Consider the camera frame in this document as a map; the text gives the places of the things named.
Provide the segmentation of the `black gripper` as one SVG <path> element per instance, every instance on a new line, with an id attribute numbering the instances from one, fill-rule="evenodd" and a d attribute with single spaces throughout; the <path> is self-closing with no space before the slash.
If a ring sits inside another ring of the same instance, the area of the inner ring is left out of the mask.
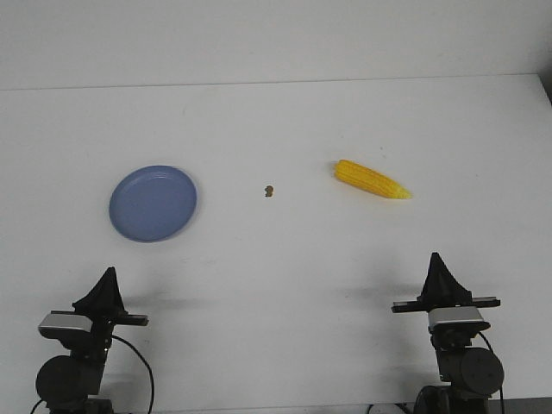
<path id="1" fill-rule="evenodd" d="M 92 320 L 91 333 L 74 339 L 52 339 L 71 352 L 71 356 L 90 361 L 105 361 L 112 344 L 113 330 L 117 325 L 147 326 L 146 315 L 133 315 L 126 312 L 117 282 L 116 269 L 109 267 L 92 289 L 81 299 L 74 302 L 74 311 L 52 310 L 53 313 L 73 313 L 89 317 Z M 114 316 L 98 316 L 107 308 Z"/>
<path id="2" fill-rule="evenodd" d="M 480 332 L 491 327 L 480 309 L 500 306 L 500 300 L 495 297 L 473 299 L 472 293 L 455 279 L 437 252 L 430 256 L 427 277 L 417 300 L 394 302 L 392 312 L 426 312 L 435 350 L 470 347 Z"/>

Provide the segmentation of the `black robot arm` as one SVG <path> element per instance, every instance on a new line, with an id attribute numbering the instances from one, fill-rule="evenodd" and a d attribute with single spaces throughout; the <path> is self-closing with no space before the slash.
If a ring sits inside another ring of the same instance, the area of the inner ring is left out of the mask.
<path id="1" fill-rule="evenodd" d="M 430 256 L 420 295 L 395 302 L 392 312 L 425 312 L 436 353 L 441 386 L 424 386 L 414 413 L 488 413 L 494 393 L 504 397 L 505 371 L 483 332 L 491 328 L 480 311 L 501 305 L 495 297 L 475 297 L 449 271 L 441 255 Z"/>
<path id="2" fill-rule="evenodd" d="M 116 269 L 108 267 L 99 281 L 71 310 L 52 310 L 38 326 L 40 335 L 56 340 L 69 351 L 46 361 L 38 371 L 35 390 L 50 413 L 112 413 L 108 398 L 99 398 L 105 364 L 112 342 L 120 342 L 147 369 L 150 396 L 147 412 L 153 409 L 153 370 L 141 352 L 129 341 L 113 334 L 117 325 L 148 324 L 146 315 L 126 311 L 117 282 Z"/>

